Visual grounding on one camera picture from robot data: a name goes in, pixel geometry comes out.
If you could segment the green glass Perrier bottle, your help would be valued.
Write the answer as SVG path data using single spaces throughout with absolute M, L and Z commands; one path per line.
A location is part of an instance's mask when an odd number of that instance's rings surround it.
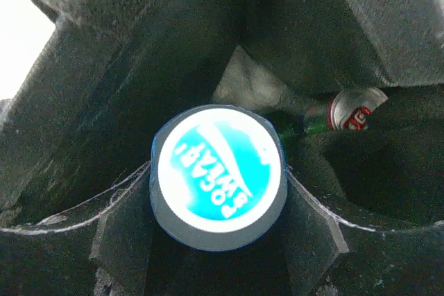
M 290 115 L 281 112 L 277 116 L 277 133 L 282 143 L 290 143 L 302 137 L 328 132 L 327 107 L 315 105 L 305 114 Z

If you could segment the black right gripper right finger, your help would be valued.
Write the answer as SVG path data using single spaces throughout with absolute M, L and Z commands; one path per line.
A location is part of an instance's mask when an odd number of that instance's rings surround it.
M 284 251 L 292 295 L 442 295 L 443 221 L 415 225 L 332 194 L 291 173 Z

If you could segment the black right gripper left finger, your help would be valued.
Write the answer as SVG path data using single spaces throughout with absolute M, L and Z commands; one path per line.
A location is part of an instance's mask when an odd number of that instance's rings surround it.
M 1 294 L 143 295 L 150 166 L 37 224 L 1 228 Z

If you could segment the silver blue energy drink can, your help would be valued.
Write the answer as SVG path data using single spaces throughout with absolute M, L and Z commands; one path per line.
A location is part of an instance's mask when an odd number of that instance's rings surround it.
M 331 130 L 365 130 L 367 117 L 388 100 L 378 88 L 346 89 L 327 106 L 327 124 Z

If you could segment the clear water bottle blue label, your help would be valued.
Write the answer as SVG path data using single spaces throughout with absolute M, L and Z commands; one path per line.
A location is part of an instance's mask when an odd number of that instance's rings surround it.
M 225 252 L 263 236 L 287 198 L 271 122 L 234 105 L 202 105 L 153 137 L 149 198 L 159 226 L 197 250 Z

